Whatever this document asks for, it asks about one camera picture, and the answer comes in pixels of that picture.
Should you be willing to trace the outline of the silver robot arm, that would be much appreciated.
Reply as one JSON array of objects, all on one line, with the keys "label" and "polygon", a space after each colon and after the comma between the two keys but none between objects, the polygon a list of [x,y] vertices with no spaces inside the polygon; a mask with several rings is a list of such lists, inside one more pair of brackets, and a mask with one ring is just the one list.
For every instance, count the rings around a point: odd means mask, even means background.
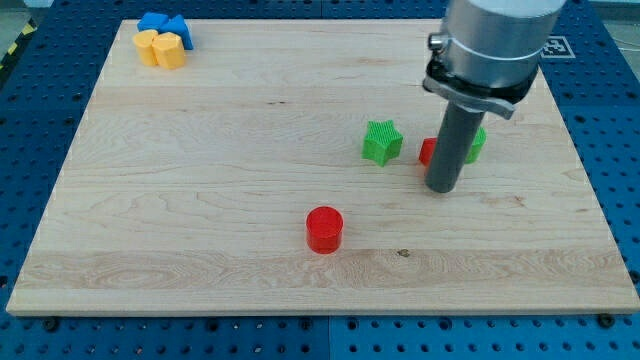
[{"label": "silver robot arm", "polygon": [[451,0],[423,87],[471,112],[509,119],[538,72],[564,0]]}]

